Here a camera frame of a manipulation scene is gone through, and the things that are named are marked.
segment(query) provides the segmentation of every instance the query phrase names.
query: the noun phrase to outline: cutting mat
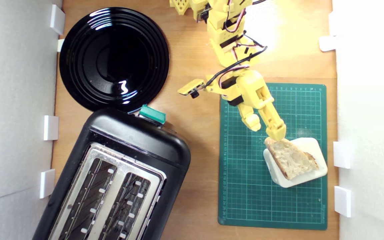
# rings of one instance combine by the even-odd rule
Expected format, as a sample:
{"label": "cutting mat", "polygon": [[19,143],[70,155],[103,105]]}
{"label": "cutting mat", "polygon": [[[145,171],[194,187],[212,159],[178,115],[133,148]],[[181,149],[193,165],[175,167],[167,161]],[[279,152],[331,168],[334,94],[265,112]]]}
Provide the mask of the cutting mat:
{"label": "cutting mat", "polygon": [[[327,161],[324,85],[268,83],[274,105],[287,125],[289,140],[318,140]],[[294,187],[275,184],[263,158],[267,137],[249,130],[238,108],[220,104],[218,221],[221,225],[325,230],[327,176]]]}

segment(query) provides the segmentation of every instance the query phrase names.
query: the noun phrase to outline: yellow robot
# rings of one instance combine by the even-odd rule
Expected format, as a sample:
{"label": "yellow robot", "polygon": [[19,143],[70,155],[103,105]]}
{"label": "yellow robot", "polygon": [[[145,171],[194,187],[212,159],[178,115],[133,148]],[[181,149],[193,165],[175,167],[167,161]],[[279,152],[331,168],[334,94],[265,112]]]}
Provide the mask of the yellow robot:
{"label": "yellow robot", "polygon": [[265,0],[170,0],[180,15],[192,8],[194,19],[207,23],[210,44],[224,70],[207,81],[195,79],[178,90],[182,95],[198,97],[198,91],[220,94],[230,105],[237,106],[242,122],[252,131],[261,128],[258,110],[266,125],[266,133],[274,140],[285,137],[286,126],[273,106],[273,97],[260,73],[250,66],[267,47],[260,45],[244,31],[245,8]]}

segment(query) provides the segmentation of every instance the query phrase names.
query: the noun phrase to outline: white bracket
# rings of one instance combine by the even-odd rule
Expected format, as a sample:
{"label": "white bracket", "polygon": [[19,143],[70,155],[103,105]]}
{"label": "white bracket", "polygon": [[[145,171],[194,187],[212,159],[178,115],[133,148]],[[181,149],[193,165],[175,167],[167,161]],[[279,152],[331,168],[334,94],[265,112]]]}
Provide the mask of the white bracket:
{"label": "white bracket", "polygon": [[334,166],[350,169],[352,151],[349,143],[346,142],[333,142],[333,158]]}
{"label": "white bracket", "polygon": [[50,27],[59,35],[63,35],[64,31],[64,12],[53,4],[51,9]]}
{"label": "white bracket", "polygon": [[58,139],[58,117],[44,116],[44,141]]}
{"label": "white bracket", "polygon": [[59,39],[57,43],[57,52],[61,52],[61,47],[63,46],[64,39]]}
{"label": "white bracket", "polygon": [[39,198],[43,199],[46,196],[51,195],[54,190],[55,170],[50,169],[45,172],[41,172],[41,184],[39,190]]}
{"label": "white bracket", "polygon": [[334,210],[345,217],[351,217],[352,194],[351,190],[334,187]]}
{"label": "white bracket", "polygon": [[321,36],[318,40],[321,51],[327,52],[337,48],[337,32],[339,30],[339,21],[337,12],[334,8],[335,0],[333,0],[333,11],[328,14],[329,36]]}

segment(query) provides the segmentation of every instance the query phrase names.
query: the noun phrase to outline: wooden surface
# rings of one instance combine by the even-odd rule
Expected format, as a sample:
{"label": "wooden surface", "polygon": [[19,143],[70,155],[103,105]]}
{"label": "wooden surface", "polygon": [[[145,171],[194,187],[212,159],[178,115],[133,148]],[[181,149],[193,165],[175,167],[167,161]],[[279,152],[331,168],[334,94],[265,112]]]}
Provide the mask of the wooden surface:
{"label": "wooden surface", "polygon": [[[334,53],[322,53],[318,38],[328,34],[330,0],[268,0],[270,18],[262,31],[276,39],[254,68],[267,82],[318,83],[327,86],[328,119],[328,229],[307,231],[221,226],[217,222],[219,97],[202,93],[197,99],[177,94],[195,78],[221,70],[209,47],[204,23],[196,24],[192,12],[177,15],[168,0],[64,0],[65,33],[84,15],[109,6],[123,6],[151,17],[166,35],[170,70],[164,88],[151,107],[167,114],[172,128],[184,137],[192,160],[162,239],[283,239],[338,240],[339,217],[334,211],[337,170],[332,163],[332,142],[337,139],[336,71]],[[76,103],[58,73],[55,115],[60,118],[59,140],[54,142],[52,168],[58,178],[90,111]]]}

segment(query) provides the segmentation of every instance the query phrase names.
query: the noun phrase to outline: white plate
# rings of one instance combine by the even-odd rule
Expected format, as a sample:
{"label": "white plate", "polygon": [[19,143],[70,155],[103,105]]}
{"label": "white plate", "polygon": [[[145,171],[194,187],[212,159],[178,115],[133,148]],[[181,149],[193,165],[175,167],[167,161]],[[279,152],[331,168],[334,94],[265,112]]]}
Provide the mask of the white plate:
{"label": "white plate", "polygon": [[265,149],[263,151],[263,157],[265,158],[266,165],[268,166],[269,172],[271,173],[272,180],[281,187],[292,187],[313,179],[320,178],[327,174],[327,164],[324,160],[323,153],[321,152],[318,141],[315,138],[297,138],[291,141],[294,145],[297,146],[303,152],[311,154],[316,163],[318,164],[319,169],[311,171],[308,173],[301,174],[294,177],[291,180],[288,180],[284,177],[278,165],[276,165],[275,160],[272,157],[272,154],[269,150]]}

